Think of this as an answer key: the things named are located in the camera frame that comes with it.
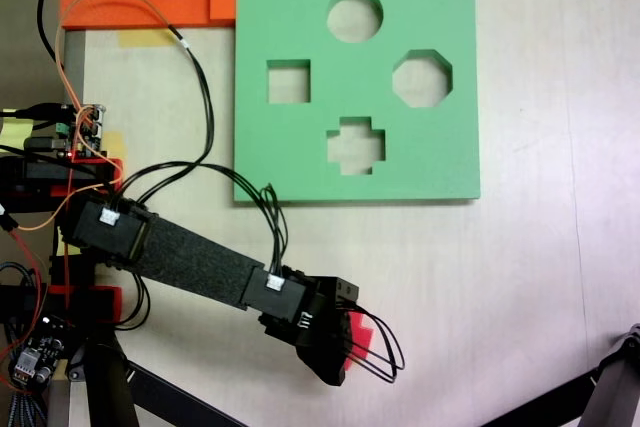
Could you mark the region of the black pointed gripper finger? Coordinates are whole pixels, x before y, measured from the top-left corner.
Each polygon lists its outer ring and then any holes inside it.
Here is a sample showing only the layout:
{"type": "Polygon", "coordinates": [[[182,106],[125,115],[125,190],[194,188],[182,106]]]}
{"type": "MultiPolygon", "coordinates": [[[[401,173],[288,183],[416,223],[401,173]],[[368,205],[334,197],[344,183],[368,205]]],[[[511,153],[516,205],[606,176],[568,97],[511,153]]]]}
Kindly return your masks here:
{"type": "Polygon", "coordinates": [[[339,387],[351,346],[351,322],[346,313],[321,319],[300,330],[295,341],[298,358],[325,384],[339,387]]]}

